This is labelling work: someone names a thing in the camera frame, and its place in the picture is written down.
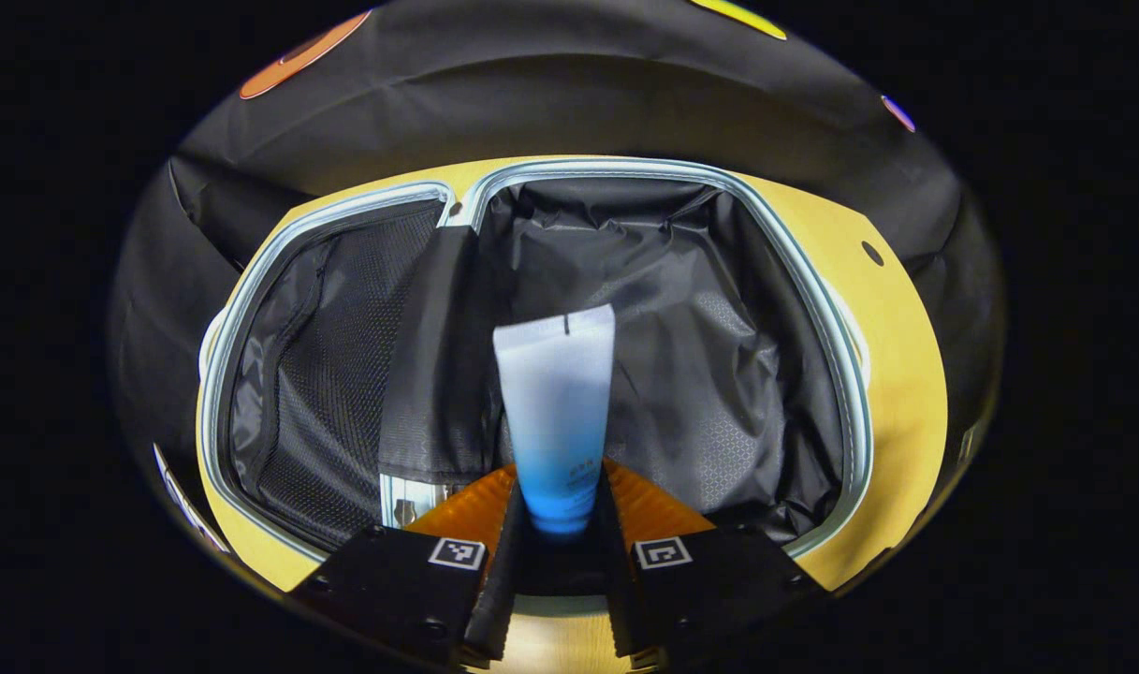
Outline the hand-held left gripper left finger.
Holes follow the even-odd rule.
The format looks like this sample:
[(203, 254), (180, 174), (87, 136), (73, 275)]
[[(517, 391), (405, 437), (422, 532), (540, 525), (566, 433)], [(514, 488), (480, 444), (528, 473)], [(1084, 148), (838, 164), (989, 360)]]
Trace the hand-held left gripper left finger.
[(517, 469), (472, 482), (407, 525), (374, 525), (290, 590), (350, 636), (425, 666), (503, 657), (527, 520)]

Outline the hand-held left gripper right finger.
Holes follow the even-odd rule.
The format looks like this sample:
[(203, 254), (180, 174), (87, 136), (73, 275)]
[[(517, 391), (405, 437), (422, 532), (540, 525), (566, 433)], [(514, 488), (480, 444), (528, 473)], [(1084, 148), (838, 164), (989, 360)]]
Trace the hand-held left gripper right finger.
[(757, 528), (719, 528), (650, 479), (604, 460), (595, 519), (618, 656), (734, 661), (830, 594)]

